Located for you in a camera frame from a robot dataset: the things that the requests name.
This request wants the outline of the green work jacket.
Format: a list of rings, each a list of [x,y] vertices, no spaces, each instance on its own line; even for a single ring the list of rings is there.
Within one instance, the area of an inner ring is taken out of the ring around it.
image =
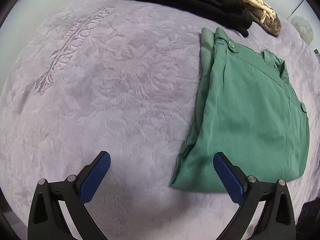
[[[201,78],[195,118],[177,156],[173,188],[223,192],[213,167],[222,152],[260,181],[301,177],[310,130],[284,60],[233,41],[225,31],[201,33]]]

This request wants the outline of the purple embossed bed blanket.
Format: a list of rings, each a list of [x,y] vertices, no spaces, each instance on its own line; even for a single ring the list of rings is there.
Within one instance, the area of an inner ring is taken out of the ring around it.
[[[68,0],[12,48],[1,93],[1,189],[27,224],[40,178],[64,180],[100,151],[111,168],[87,209],[109,239],[215,239],[224,193],[169,185],[194,115],[200,33],[216,23],[161,5]]]

